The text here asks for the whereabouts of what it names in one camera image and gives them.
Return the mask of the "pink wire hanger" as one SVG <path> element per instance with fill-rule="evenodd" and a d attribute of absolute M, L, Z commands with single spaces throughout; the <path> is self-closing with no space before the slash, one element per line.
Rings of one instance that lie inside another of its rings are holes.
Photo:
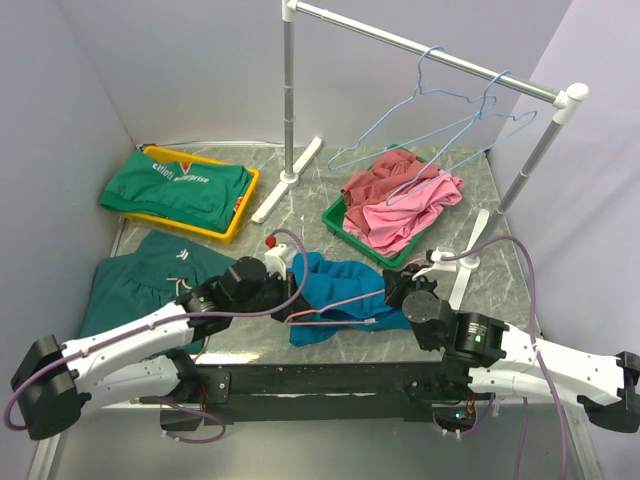
<path fill-rule="evenodd" d="M 302 342 L 318 342 L 341 328 L 364 330 L 407 329 L 400 307 L 414 287 L 412 277 L 427 266 L 416 259 L 403 269 L 377 273 L 357 261 L 331 262 L 318 253 L 309 256 L 310 270 L 303 289 L 309 305 L 290 314 L 285 322 Z"/>

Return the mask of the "teal blue t shirt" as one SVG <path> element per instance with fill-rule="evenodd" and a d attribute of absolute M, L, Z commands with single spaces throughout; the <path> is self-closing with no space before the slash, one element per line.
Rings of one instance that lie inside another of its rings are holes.
<path fill-rule="evenodd" d="M 408 330 L 402 311 L 385 303 L 381 274 L 358 261 L 330 261 L 318 252 L 293 259 L 290 272 L 297 282 L 307 275 L 301 297 L 304 314 L 294 319 L 289 342 L 295 347 L 319 344 L 346 329 L 361 331 Z"/>

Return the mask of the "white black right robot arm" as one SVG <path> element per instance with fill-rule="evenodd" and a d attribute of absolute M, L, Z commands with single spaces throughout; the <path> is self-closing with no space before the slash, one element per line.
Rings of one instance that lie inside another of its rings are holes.
<path fill-rule="evenodd" d="M 433 373 L 419 384 L 427 399 L 451 400 L 484 393 L 551 399 L 582 407 L 589 421 L 600 428 L 619 433 L 638 431 L 637 355 L 585 353 L 533 338 L 486 315 L 463 312 L 460 306 L 470 268 L 455 269 L 449 299 L 435 293 L 436 279 L 450 271 L 437 262 L 383 273 L 385 300 L 402 310 L 419 348 L 442 354 Z"/>

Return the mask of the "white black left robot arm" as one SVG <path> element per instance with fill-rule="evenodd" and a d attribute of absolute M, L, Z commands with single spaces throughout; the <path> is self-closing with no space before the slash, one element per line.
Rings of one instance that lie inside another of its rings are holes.
<path fill-rule="evenodd" d="M 3 423 L 32 440 L 53 437 L 82 414 L 131 399 L 208 417 L 206 383 L 185 352 L 193 342 L 226 330 L 237 318 L 275 317 L 302 296 L 308 280 L 266 261 L 243 257 L 158 310 L 122 326 L 63 344 L 34 342 L 11 380 Z"/>

